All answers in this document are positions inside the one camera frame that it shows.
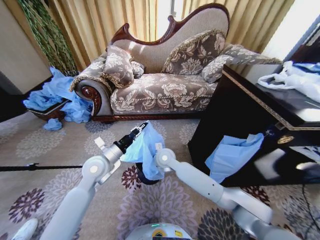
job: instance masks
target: carved wooden backrest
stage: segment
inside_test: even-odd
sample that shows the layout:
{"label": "carved wooden backrest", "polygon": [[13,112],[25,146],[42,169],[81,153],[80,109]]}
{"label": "carved wooden backrest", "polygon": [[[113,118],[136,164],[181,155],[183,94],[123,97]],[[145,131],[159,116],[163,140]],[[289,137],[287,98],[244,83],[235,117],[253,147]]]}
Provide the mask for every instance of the carved wooden backrest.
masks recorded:
{"label": "carved wooden backrest", "polygon": [[124,24],[113,36],[110,45],[128,51],[134,60],[145,65],[145,73],[159,73],[174,47],[184,40],[211,29],[219,29],[227,35],[229,13],[221,4],[203,5],[184,20],[168,17],[169,27],[163,37],[156,41],[141,41],[129,33],[129,24]]}

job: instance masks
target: black stick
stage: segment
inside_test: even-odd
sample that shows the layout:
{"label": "black stick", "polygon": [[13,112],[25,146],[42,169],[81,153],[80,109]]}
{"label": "black stick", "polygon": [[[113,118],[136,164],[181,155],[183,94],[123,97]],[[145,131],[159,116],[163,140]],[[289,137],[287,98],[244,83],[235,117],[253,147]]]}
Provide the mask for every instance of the black stick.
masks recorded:
{"label": "black stick", "polygon": [[26,166],[0,166],[0,172],[14,172],[14,171],[35,171],[35,170],[49,170],[49,169],[81,169],[81,165],[75,166],[37,166],[39,163],[29,163]]}

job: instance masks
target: blue plastic bag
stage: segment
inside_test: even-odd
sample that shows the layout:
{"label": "blue plastic bag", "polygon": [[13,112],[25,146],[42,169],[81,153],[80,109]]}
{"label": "blue plastic bag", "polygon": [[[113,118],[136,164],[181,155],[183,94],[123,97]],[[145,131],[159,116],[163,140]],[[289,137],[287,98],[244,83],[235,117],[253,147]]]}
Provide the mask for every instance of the blue plastic bag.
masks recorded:
{"label": "blue plastic bag", "polygon": [[62,128],[62,123],[58,118],[49,119],[48,123],[43,126],[45,130],[56,131]]}
{"label": "blue plastic bag", "polygon": [[249,134],[247,139],[223,136],[205,164],[210,169],[210,178],[221,183],[225,178],[240,170],[259,150],[264,135]]}
{"label": "blue plastic bag", "polygon": [[61,103],[63,99],[68,99],[60,110],[65,112],[64,120],[68,122],[88,122],[91,116],[92,103],[80,98],[75,91],[69,92],[69,86],[73,77],[64,76],[59,70],[50,67],[53,75],[50,82],[43,85],[42,90],[31,92],[23,104],[28,109],[44,111],[56,103]]}
{"label": "blue plastic bag", "polygon": [[142,163],[142,172],[149,180],[160,180],[165,177],[165,173],[159,170],[155,164],[156,143],[161,143],[165,147],[164,138],[159,134],[150,121],[136,140],[128,147],[123,158],[123,162]]}

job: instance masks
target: floral pillow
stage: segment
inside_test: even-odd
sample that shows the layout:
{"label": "floral pillow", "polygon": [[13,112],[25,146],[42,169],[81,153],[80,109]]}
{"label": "floral pillow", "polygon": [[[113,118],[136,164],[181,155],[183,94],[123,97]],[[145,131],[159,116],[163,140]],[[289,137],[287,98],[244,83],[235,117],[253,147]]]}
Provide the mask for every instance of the floral pillow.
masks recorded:
{"label": "floral pillow", "polygon": [[108,46],[102,76],[117,88],[127,88],[134,83],[130,63],[131,55],[117,46]]}
{"label": "floral pillow", "polygon": [[201,76],[209,84],[214,83],[216,80],[221,78],[222,69],[224,64],[238,64],[240,61],[229,55],[220,55],[217,56],[212,62],[210,62],[206,67],[203,68]]}
{"label": "floral pillow", "polygon": [[104,65],[106,62],[106,58],[107,58],[107,53],[104,52],[99,57],[97,57],[95,60],[93,60],[92,63],[85,70],[83,70],[78,76],[76,76],[73,79],[73,81],[69,87],[69,91],[72,92],[76,88],[76,85],[80,81],[89,79],[89,80],[93,80],[93,81],[102,83],[112,92],[112,88],[111,88],[109,82],[106,81],[101,76],[101,73],[104,69]]}
{"label": "floral pillow", "polygon": [[225,34],[217,29],[192,36],[175,47],[166,59],[162,73],[197,75],[215,59],[225,45]]}
{"label": "floral pillow", "polygon": [[135,79],[141,78],[141,76],[145,73],[145,66],[137,61],[131,61],[133,76]]}

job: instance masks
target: basket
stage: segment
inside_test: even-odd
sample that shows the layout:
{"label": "basket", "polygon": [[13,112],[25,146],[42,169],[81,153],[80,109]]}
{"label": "basket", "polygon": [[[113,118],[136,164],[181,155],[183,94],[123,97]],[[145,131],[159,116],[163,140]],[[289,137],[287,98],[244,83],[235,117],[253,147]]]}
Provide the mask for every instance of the basket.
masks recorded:
{"label": "basket", "polygon": [[27,108],[28,111],[32,112],[34,115],[36,115],[38,118],[48,121],[49,119],[59,119],[61,121],[65,117],[65,112],[61,111],[60,109],[69,102],[68,99],[65,99],[63,102],[56,103],[55,105],[52,105],[48,109],[44,111],[38,111],[34,109]]}

